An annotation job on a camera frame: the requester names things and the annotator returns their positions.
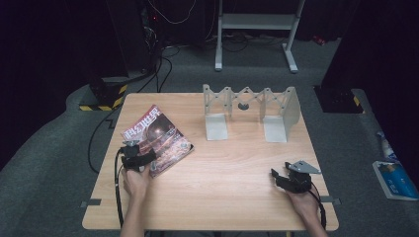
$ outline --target metal bracket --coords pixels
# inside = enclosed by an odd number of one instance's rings
[[[225,112],[231,118],[234,101],[238,102],[238,108],[243,111],[249,108],[251,102],[259,103],[259,117],[264,124],[265,138],[268,142],[287,142],[291,127],[299,120],[300,107],[295,87],[288,87],[283,93],[273,93],[270,88],[255,93],[249,87],[234,93],[231,87],[225,87],[219,93],[215,93],[209,85],[204,84],[203,91],[207,140],[228,138]],[[211,112],[216,104],[222,106],[222,113]],[[273,115],[267,115],[267,107],[272,105],[276,112]]]
[[[320,196],[321,202],[331,202],[333,205],[340,205],[342,201],[332,196]]]
[[[306,174],[321,174],[320,170],[317,170],[316,168],[312,167],[310,164],[303,160],[289,165],[289,169]]]
[[[80,207],[81,208],[86,208],[88,205],[101,205],[101,199],[97,199],[97,198],[91,198],[88,201],[83,200],[80,203]]]

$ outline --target wooden table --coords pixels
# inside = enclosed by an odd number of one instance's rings
[[[320,168],[303,117],[287,143],[265,141],[259,108],[235,109],[227,123],[228,139],[207,141],[202,93],[129,94],[106,153],[87,207],[86,229],[119,229],[114,162],[123,146],[121,132],[151,105],[160,110],[195,145],[195,151],[153,179],[145,201],[148,230],[304,230],[284,190],[275,186],[271,168],[285,176],[285,162],[304,160]],[[311,175],[322,196],[328,191],[322,175]],[[121,190],[123,210],[128,195]],[[332,203],[325,203],[327,230],[338,220]]]

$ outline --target gray carpet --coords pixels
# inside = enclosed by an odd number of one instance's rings
[[[354,90],[365,114],[326,114],[313,91],[320,85],[339,41],[319,46],[296,40],[293,55],[298,73],[291,74],[279,44],[250,43],[238,52],[224,51],[223,70],[215,72],[214,49],[180,47],[164,51],[173,70],[162,92],[201,92],[207,83],[214,91],[231,86],[238,91],[270,87],[283,91],[295,86],[310,138],[330,195],[341,200],[335,209],[340,222],[331,236],[419,236],[419,203],[389,200],[372,168],[381,160],[379,130],[368,98]],[[226,43],[230,50],[243,44]],[[169,71],[163,61],[161,83]],[[147,79],[128,85],[134,93]],[[0,236],[118,236],[119,231],[93,231],[82,227],[85,208],[97,175],[87,162],[89,139],[108,112],[81,112],[78,103],[87,87],[72,93],[67,110],[36,132],[0,173]],[[156,92],[156,80],[143,92]],[[110,116],[113,122],[119,111]],[[99,126],[90,150],[92,164],[100,169],[113,130]],[[271,233],[284,236],[284,233]],[[307,236],[297,232],[295,236]]]

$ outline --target metal stand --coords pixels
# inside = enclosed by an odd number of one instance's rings
[[[299,0],[295,14],[223,14],[222,0],[219,0],[218,31],[215,52],[215,71],[222,70],[222,30],[223,29],[255,29],[255,30],[289,30],[289,41],[283,43],[283,50],[292,73],[297,73],[291,47],[301,17],[305,0]]]
[[[206,116],[207,140],[225,140],[228,138],[225,111],[232,115],[233,101],[238,102],[240,110],[249,109],[249,104],[256,101],[260,105],[259,118],[264,124],[265,138],[268,142],[287,142],[291,127],[299,120],[300,107],[294,87],[288,87],[283,93],[275,94],[270,88],[254,93],[249,87],[234,93],[225,87],[215,93],[205,84],[204,107]],[[250,94],[250,99],[243,99],[243,94]],[[218,103],[223,113],[212,113],[211,109]],[[267,107],[274,105],[275,113],[267,115]]]

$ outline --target electronic equipment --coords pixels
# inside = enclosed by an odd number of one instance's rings
[[[311,191],[311,187],[314,187],[316,190],[317,187],[314,185],[313,182],[311,182],[311,177],[309,175],[321,174],[321,171],[315,169],[314,167],[302,160],[294,164],[286,162],[286,168],[287,170],[289,170],[288,178],[280,176],[280,174],[277,171],[271,169],[271,175],[275,178],[276,185],[294,194],[310,193],[318,202],[321,215],[320,222],[323,228],[326,228],[326,211],[324,209],[323,204],[321,203],[320,197],[318,197],[314,194],[314,192]]]
[[[157,159],[156,153],[153,149],[151,149],[148,153],[144,155],[138,155],[139,153],[139,145],[137,145],[138,141],[125,141],[125,147],[121,147],[118,150],[117,155],[115,156],[115,196],[117,199],[117,209],[118,209],[118,217],[120,219],[120,225],[123,227],[124,224],[124,217],[123,217],[123,208],[121,205],[121,195],[120,195],[120,171],[121,168],[124,166],[127,170],[134,170],[137,172],[144,171],[144,167],[150,164],[152,161]],[[122,161],[123,166],[120,167],[118,171],[118,158],[120,154],[123,154]]]

